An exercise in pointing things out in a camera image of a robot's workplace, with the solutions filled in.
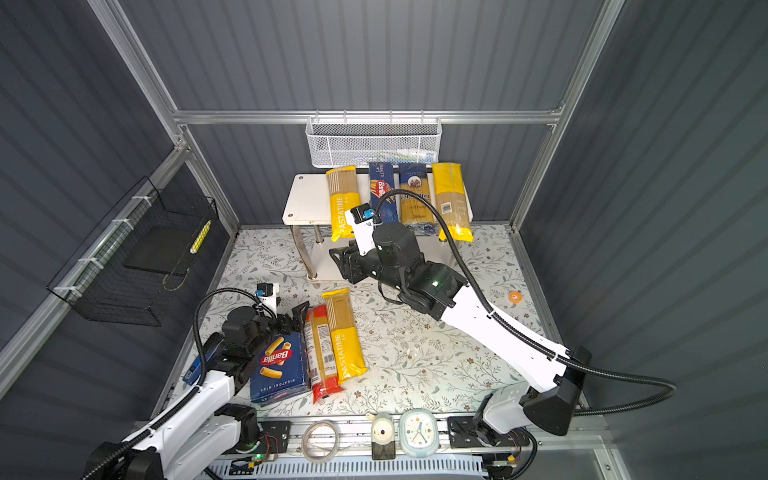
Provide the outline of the dark blue spaghetti bag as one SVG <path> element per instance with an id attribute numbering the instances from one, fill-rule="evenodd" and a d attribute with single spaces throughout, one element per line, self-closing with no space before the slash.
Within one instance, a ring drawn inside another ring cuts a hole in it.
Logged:
<path id="1" fill-rule="evenodd" d="M 417 194 L 427 203 L 431 203 L 426 166 L 419 163 L 402 163 L 398 169 L 400 188 Z M 431 211 L 421 201 L 411 196 L 400 195 L 399 199 L 401 222 L 418 235 L 434 235 L 434 216 Z"/>

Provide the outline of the yellow Pastatime spaghetti bag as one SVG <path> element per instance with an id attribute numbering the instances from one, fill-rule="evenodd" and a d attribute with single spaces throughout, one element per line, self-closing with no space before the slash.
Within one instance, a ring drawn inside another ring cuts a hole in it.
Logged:
<path id="1" fill-rule="evenodd" d="M 367 372 L 348 288 L 322 294 L 327 310 L 339 384 Z"/>
<path id="2" fill-rule="evenodd" d="M 347 223 L 346 213 L 361 204 L 354 166 L 329 170 L 326 180 L 330 196 L 331 240 L 354 237 L 353 227 Z"/>

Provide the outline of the blue Barilla spaghetti box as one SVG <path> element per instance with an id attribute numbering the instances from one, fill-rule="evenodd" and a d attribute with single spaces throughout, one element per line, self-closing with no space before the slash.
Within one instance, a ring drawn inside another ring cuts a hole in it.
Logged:
<path id="1" fill-rule="evenodd" d="M 372 162 L 369 164 L 369 192 L 372 209 L 379 208 L 379 218 L 383 223 L 399 221 L 397 197 L 381 198 L 395 189 L 394 168 L 388 162 Z"/>

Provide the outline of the yellow spaghetti bag with barcode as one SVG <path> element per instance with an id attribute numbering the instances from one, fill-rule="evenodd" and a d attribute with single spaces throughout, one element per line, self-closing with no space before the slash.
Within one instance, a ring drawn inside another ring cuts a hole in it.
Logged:
<path id="1" fill-rule="evenodd" d="M 457 163 L 436 163 L 432 166 L 435 202 L 448 232 L 455 241 L 472 243 L 469 209 L 462 176 Z"/>

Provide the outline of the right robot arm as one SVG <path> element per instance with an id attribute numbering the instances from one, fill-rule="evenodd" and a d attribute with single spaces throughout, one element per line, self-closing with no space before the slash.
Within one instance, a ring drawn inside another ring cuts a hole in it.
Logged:
<path id="1" fill-rule="evenodd" d="M 475 414 L 481 441 L 494 445 L 501 435 L 534 425 L 555 436 L 568 433 L 575 417 L 626 413 L 659 404 L 677 390 L 674 382 L 653 376 L 593 367 L 585 348 L 574 350 L 549 340 L 493 305 L 463 260 L 441 212 L 417 193 L 391 190 L 385 199 L 409 196 L 430 211 L 446 236 L 456 265 L 429 261 L 415 233 L 400 222 L 382 222 L 378 208 L 343 195 L 331 198 L 332 220 L 352 235 L 348 246 L 330 256 L 341 276 L 352 284 L 371 278 L 398 293 L 394 303 L 430 316 L 483 344 L 522 375 L 526 386 L 489 394 Z M 654 386 L 658 393 L 602 408 L 578 408 L 585 379 Z"/>

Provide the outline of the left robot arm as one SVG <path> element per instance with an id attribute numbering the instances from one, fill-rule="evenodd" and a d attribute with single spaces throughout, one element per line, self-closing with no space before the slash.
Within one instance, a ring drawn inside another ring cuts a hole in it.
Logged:
<path id="1" fill-rule="evenodd" d="M 261 368 L 276 336 L 302 332 L 310 305 L 303 302 L 279 314 L 277 300 L 264 303 L 251 292 L 242 294 L 251 302 L 228 313 L 219 332 L 221 348 L 213 355 L 200 336 L 201 314 L 194 313 L 197 381 L 142 429 L 97 447 L 86 462 L 84 478 L 193 479 L 219 455 L 260 440 L 255 410 L 232 400 Z"/>

